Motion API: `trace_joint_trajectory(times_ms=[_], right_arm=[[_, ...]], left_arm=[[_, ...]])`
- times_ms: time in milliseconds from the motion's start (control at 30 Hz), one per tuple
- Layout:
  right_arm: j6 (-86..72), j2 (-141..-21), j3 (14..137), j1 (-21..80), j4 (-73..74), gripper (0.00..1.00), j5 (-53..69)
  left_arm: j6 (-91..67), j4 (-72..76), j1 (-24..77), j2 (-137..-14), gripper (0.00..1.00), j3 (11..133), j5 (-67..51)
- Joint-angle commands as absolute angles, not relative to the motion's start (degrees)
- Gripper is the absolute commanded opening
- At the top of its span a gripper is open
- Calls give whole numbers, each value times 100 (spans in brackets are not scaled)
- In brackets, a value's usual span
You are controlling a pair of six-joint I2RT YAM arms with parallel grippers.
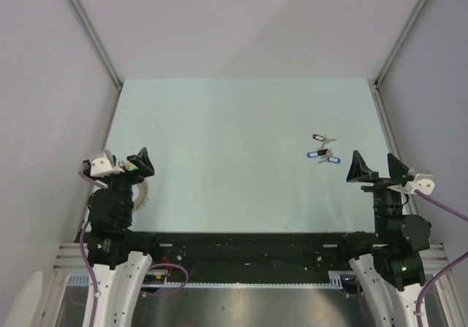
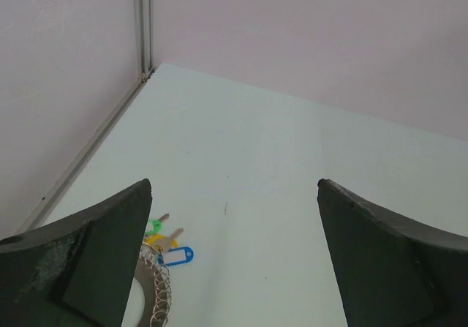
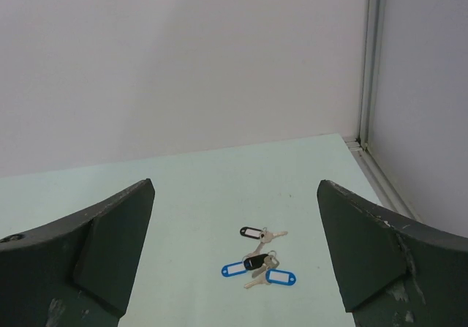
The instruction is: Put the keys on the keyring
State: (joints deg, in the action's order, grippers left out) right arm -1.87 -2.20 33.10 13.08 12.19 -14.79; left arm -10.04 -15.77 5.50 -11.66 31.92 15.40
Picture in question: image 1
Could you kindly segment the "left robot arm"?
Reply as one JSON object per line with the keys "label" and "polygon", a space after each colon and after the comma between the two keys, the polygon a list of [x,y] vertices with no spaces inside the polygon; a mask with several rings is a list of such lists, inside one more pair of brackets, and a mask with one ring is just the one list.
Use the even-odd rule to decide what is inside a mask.
{"label": "left robot arm", "polygon": [[143,278],[162,251],[156,237],[130,229],[133,187],[154,175],[147,148],[119,162],[108,150],[83,161],[80,174],[97,187],[87,200],[80,253],[90,282],[84,326],[130,326]]}

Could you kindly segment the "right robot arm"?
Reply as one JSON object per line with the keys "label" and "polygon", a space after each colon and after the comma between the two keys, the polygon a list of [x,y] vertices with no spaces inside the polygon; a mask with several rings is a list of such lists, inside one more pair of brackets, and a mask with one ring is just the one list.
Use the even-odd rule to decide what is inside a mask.
{"label": "right robot arm", "polygon": [[427,326],[420,293],[426,283],[421,252],[430,248],[431,224],[404,214],[403,200],[416,192],[430,195],[434,176],[408,168],[388,154],[387,178],[371,170],[354,151],[348,182],[360,182],[373,197],[375,237],[359,231],[338,242],[337,260],[358,278],[358,297],[366,300],[376,326]]}

